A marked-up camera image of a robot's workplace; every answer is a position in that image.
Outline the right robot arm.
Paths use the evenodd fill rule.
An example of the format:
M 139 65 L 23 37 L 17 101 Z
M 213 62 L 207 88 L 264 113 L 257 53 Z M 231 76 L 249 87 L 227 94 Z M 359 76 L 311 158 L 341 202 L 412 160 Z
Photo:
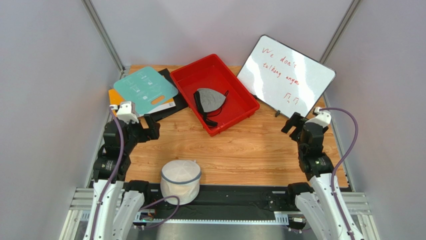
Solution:
M 319 240 L 363 240 L 343 199 L 336 169 L 324 152 L 331 123 L 329 111 L 318 108 L 311 119 L 295 112 L 282 128 L 297 143 L 298 162 L 307 181 L 292 183 L 287 194 Z

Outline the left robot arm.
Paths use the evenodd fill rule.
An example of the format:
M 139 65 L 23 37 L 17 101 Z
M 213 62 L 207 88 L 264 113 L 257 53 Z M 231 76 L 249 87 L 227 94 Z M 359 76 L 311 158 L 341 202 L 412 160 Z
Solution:
M 150 195 L 147 181 L 125 183 L 130 153 L 136 145 L 160 137 L 160 124 L 149 114 L 144 119 L 147 128 L 117 117 L 104 126 L 104 143 L 93 165 L 93 199 L 85 240 L 125 240 L 137 212 Z

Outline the white mesh laundry bag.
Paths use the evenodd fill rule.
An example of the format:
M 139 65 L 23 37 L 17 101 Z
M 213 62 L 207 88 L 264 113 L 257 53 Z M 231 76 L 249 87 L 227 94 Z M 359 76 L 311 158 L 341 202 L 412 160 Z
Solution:
M 161 194 L 169 204 L 186 205 L 198 196 L 202 170 L 196 161 L 170 161 L 162 167 L 160 175 Z

